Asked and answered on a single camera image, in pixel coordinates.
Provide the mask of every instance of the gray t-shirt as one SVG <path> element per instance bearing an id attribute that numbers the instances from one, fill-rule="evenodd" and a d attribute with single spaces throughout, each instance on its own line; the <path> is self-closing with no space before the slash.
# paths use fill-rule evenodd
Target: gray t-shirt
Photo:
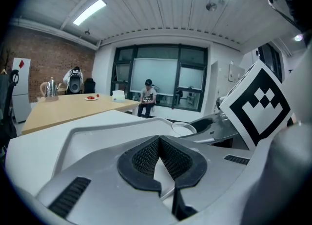
<path id="1" fill-rule="evenodd" d="M 157 92 L 155 91 L 155 89 L 153 87 L 150 88 L 150 90 L 146 90 L 146 88 L 144 87 L 141 90 L 141 96 L 143 98 L 143 101 L 152 101 L 153 97 L 157 95 Z"/>

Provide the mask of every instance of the white corrugated ceiling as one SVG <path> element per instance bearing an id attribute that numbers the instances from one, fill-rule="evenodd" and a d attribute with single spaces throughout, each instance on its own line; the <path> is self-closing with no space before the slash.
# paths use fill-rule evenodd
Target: white corrugated ceiling
<path id="1" fill-rule="evenodd" d="M 284 35 L 289 27 L 267 0 L 103 0 L 106 7 L 76 26 L 76 17 L 97 0 L 83 0 L 70 16 L 80 1 L 23 0 L 15 17 L 63 29 L 93 44 L 138 32 L 185 30 L 207 39 L 218 37 L 220 43 L 244 52 Z M 206 10 L 210 2 L 217 4 L 216 11 Z"/>

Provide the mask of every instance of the refrigerator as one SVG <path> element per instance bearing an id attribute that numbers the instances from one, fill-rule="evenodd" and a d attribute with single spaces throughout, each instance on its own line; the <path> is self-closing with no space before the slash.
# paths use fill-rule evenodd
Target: refrigerator
<path id="1" fill-rule="evenodd" d="M 14 58 L 12 70 L 19 71 L 19 82 L 13 89 L 12 103 L 16 122 L 26 121 L 31 112 L 28 94 L 30 59 Z"/>

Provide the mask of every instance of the window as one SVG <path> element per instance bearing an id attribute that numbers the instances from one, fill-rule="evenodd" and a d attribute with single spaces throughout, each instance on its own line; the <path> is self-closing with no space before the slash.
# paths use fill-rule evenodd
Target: window
<path id="1" fill-rule="evenodd" d="M 258 48 L 260 60 L 263 61 L 275 76 L 282 82 L 281 62 L 278 52 L 269 44 L 265 44 Z"/>
<path id="2" fill-rule="evenodd" d="M 200 112 L 204 96 L 207 49 L 150 44 L 117 48 L 111 90 L 124 90 L 140 101 L 144 82 L 151 79 L 156 105 Z"/>

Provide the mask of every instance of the tissue box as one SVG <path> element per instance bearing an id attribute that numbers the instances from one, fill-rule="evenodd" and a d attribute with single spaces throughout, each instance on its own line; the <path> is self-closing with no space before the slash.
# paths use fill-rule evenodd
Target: tissue box
<path id="1" fill-rule="evenodd" d="M 113 91 L 113 102 L 125 102 L 125 92 L 122 90 Z"/>
<path id="2" fill-rule="evenodd" d="M 255 148 L 261 139 L 274 137 L 292 115 L 280 81 L 261 60 L 229 91 L 220 108 L 248 148 Z"/>

